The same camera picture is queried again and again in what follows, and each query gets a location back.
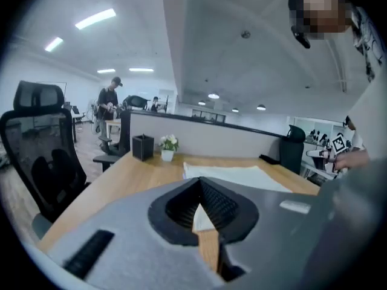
black cap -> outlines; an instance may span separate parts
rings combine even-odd
[[[121,79],[118,76],[113,78],[111,81],[122,87]]]

cubicle partition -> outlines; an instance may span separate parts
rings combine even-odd
[[[196,156],[257,158],[260,154],[279,159],[281,135],[225,123],[198,121],[191,117],[131,111],[131,138],[137,135],[160,138],[174,134],[179,139],[177,153]]]

desk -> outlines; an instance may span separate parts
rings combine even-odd
[[[110,138],[110,126],[121,127],[121,119],[106,120],[106,137]]]
[[[315,168],[314,166],[311,166],[310,164],[306,163],[305,161],[301,161],[301,166],[306,168],[305,173],[302,175],[302,177],[306,178],[308,176],[309,171],[312,171],[314,173],[317,173],[321,175],[322,177],[329,179],[330,181],[334,179],[334,174],[328,174],[326,171],[319,170]]]
[[[155,155],[141,162],[129,152],[88,186],[48,230],[38,247],[47,252],[61,236],[76,228],[106,204],[160,185],[183,179],[183,162],[194,166],[258,166],[271,178],[295,193],[316,195],[319,187],[282,166],[272,166],[261,159],[211,158],[175,155],[171,163]]]
[[[76,131],[75,131],[75,119],[83,118],[84,116],[85,116],[85,114],[74,114],[74,113],[71,113],[71,117],[73,119],[73,140],[74,140],[74,143],[77,142],[77,134],[76,134]]]

window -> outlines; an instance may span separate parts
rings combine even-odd
[[[225,115],[220,115],[220,114],[215,114],[215,113],[210,113],[210,112],[203,112],[203,111],[198,111],[196,109],[192,110],[192,116],[195,118],[201,118],[202,120],[206,121],[212,121],[212,122],[217,122],[217,123],[224,123],[226,120]]]

black rubber grip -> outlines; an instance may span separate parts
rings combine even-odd
[[[113,237],[114,233],[112,232],[98,230],[80,248],[80,250],[67,261],[63,268],[72,273],[72,275],[84,279]]]

